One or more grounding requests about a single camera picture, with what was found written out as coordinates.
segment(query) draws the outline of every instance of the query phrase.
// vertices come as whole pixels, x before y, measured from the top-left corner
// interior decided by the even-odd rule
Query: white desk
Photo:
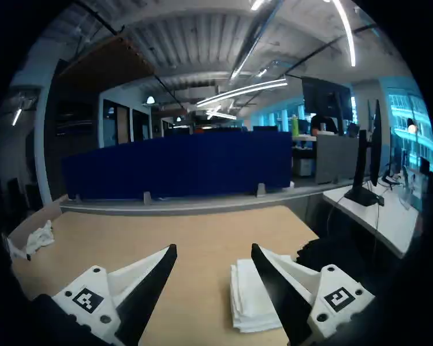
[[[412,240],[419,212],[413,207],[406,210],[402,206],[398,198],[398,191],[401,187],[393,187],[393,191],[388,190],[385,192],[386,187],[381,185],[372,186],[372,191],[377,195],[385,192],[383,194],[385,206],[381,207],[378,207],[377,204],[366,207],[347,198],[342,198],[350,189],[351,186],[345,186],[340,189],[325,191],[322,196],[327,202],[336,206],[374,234],[397,257],[402,258]]]
[[[292,136],[293,141],[305,141],[305,142],[316,142],[315,136],[310,136],[309,134],[300,134],[298,136]]]

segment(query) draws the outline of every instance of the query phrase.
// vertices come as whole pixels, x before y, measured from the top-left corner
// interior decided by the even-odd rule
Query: table surface
[[[296,252],[316,235],[285,206],[196,216],[108,216],[66,212],[53,222],[55,243],[13,270],[25,294],[54,295],[92,265],[108,272],[171,243],[178,258],[141,338],[148,345],[286,345],[282,328],[239,333],[232,327],[230,265],[252,243]]]
[[[316,142],[315,136],[310,136],[309,134],[300,134],[298,136],[292,137],[293,141],[308,141],[308,142]]]
[[[381,185],[372,186],[372,191],[377,195],[383,194],[382,197],[385,199],[385,206],[380,207],[377,204],[366,207],[347,198],[342,198],[351,188],[352,186],[345,186],[324,191],[323,197],[364,226],[396,256],[402,258],[409,248],[419,215],[419,212],[413,207],[406,210],[401,204],[398,193],[402,188],[393,187],[393,191],[391,191]]]

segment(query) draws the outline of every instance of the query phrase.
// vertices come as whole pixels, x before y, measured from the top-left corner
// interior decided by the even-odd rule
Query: person
[[[311,118],[311,135],[317,136],[318,131],[321,131],[321,124],[326,124],[326,131],[333,132],[335,134],[338,133],[337,127],[334,123],[334,120],[329,116],[325,115],[315,115]]]

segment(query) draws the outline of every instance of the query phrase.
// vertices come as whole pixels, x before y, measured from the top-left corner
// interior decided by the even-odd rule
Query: blue partition
[[[288,187],[292,137],[269,131],[203,133],[121,144],[62,161],[69,198],[84,200],[254,193]]]

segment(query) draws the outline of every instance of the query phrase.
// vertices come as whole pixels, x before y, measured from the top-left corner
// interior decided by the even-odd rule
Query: folded white towel
[[[281,327],[268,292],[251,259],[239,259],[231,266],[231,310],[233,326],[241,333]]]

